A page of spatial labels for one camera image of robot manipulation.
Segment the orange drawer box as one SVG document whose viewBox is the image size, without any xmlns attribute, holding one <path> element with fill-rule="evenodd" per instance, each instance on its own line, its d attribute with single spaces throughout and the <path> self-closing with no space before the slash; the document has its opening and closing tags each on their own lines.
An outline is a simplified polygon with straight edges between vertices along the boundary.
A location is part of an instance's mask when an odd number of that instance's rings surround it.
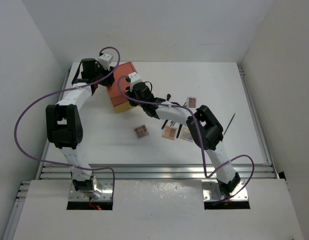
<svg viewBox="0 0 309 240">
<path fill-rule="evenodd" d="M 137 72 L 133 63 L 131 61 L 120 64 L 117 69 L 114 71 L 114 83 L 111 87 L 107 87 L 107 93 L 111 100 L 113 110 L 116 114 L 125 112 L 130 110 L 132 107 L 130 106 L 129 100 L 120 92 L 120 90 L 125 93 L 126 88 L 130 86 L 130 83 L 126 80 L 120 80 L 118 84 L 118 80 L 120 77 L 128 76 L 131 73 Z"/>
</svg>

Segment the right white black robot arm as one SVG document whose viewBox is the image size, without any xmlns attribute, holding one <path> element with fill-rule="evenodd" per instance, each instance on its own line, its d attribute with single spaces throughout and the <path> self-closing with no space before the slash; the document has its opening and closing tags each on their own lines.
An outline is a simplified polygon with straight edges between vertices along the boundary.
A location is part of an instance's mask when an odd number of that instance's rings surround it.
<svg viewBox="0 0 309 240">
<path fill-rule="evenodd" d="M 154 97 L 142 81 L 128 86 L 125 95 L 130 105 L 140 106 L 149 117 L 173 121 L 187 127 L 195 144 L 203 148 L 213 164 L 221 194 L 226 197 L 231 195 L 241 179 L 226 153 L 223 127 L 207 106 L 200 106 L 192 114 L 186 107 Z"/>
</svg>

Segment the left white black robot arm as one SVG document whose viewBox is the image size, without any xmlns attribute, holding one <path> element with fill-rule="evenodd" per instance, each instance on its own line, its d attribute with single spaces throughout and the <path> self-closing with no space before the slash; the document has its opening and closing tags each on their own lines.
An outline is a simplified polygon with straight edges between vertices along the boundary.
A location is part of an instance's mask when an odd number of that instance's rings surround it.
<svg viewBox="0 0 309 240">
<path fill-rule="evenodd" d="M 114 83 L 112 58 L 112 55 L 103 53 L 98 59 L 82 59 L 71 82 L 73 89 L 45 109 L 48 141 L 62 152 L 70 164 L 74 189 L 90 200 L 101 197 L 102 187 L 97 183 L 80 146 L 84 131 L 79 110 L 98 88 L 96 81 L 104 78 L 102 85 L 105 87 Z"/>
</svg>

